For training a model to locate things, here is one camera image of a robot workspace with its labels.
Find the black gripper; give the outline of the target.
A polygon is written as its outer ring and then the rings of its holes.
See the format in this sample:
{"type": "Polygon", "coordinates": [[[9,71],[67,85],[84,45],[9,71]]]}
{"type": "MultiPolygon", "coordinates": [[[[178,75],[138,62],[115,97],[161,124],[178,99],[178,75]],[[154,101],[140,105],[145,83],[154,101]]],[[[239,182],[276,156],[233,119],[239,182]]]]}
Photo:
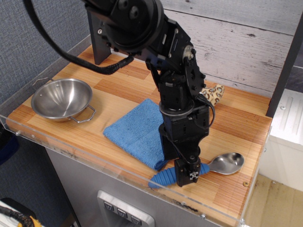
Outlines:
{"type": "Polygon", "coordinates": [[[163,124],[159,134],[164,160],[173,160],[177,185],[197,183],[201,170],[199,142],[209,134],[209,107],[198,105],[191,110],[174,112],[160,108],[163,124]]]}

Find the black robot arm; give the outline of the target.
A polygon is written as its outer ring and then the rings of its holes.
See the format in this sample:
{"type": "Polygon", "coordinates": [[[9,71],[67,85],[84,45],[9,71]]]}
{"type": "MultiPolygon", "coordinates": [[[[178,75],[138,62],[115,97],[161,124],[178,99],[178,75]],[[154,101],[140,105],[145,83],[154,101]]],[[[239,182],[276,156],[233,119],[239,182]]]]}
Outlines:
{"type": "Polygon", "coordinates": [[[178,186],[196,183],[202,170],[199,142],[208,135],[215,111],[201,94],[205,76],[190,37],[158,0],[87,0],[85,8],[96,64],[110,50],[146,63],[160,93],[164,158],[174,160],[178,186]]]}

